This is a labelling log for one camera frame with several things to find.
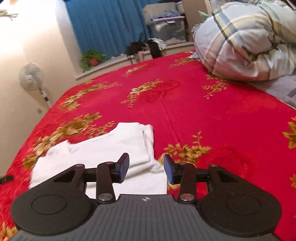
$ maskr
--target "white wall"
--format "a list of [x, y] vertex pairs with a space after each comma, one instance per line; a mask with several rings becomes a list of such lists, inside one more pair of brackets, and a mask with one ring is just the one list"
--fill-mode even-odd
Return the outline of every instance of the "white wall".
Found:
[[[21, 88], [19, 70], [28, 62], [37, 63], [44, 72], [44, 90], [53, 103], [76, 85], [75, 76], [80, 69], [71, 58], [79, 59], [81, 53], [62, 0], [19, 0], [14, 6], [4, 0], [0, 9], [19, 13], [13, 21], [0, 18], [1, 176], [47, 110], [37, 91], [26, 92]], [[59, 21], [66, 19], [61, 29], [57, 15]], [[69, 52], [63, 35], [72, 43]]]

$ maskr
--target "white standing fan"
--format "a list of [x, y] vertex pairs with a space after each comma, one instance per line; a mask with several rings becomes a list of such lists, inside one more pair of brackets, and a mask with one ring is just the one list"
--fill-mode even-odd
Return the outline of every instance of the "white standing fan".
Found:
[[43, 72], [37, 64], [28, 63], [22, 67], [19, 73], [19, 78], [20, 84], [25, 90], [33, 91], [38, 89], [47, 105], [51, 107], [46, 93], [41, 89]]

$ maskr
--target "blue curtain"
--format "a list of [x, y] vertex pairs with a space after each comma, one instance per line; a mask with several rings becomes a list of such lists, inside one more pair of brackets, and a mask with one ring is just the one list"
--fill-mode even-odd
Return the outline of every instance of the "blue curtain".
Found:
[[153, 3], [158, 0], [70, 0], [66, 6], [82, 53], [116, 56], [131, 42], [150, 38], [143, 8]]

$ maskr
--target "plaid comforter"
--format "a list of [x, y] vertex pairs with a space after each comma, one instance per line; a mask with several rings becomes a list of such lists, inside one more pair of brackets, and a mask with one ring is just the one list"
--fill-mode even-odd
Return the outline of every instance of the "plaid comforter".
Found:
[[282, 1], [228, 2], [194, 33], [201, 62], [232, 80], [269, 80], [296, 66], [296, 13]]

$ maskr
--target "folded white garment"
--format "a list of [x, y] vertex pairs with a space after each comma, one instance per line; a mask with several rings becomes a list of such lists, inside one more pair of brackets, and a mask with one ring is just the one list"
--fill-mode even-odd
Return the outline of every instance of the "folded white garment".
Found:
[[[120, 194], [165, 194], [167, 177], [163, 166], [154, 158], [153, 129], [151, 125], [119, 123], [109, 133], [70, 144], [68, 141], [49, 149], [40, 157], [32, 171], [30, 188], [55, 176], [63, 170], [82, 163], [95, 168], [106, 161], [116, 162], [128, 153], [130, 166], [123, 183], [113, 184], [116, 198]], [[96, 185], [88, 183], [86, 194], [95, 198]]]

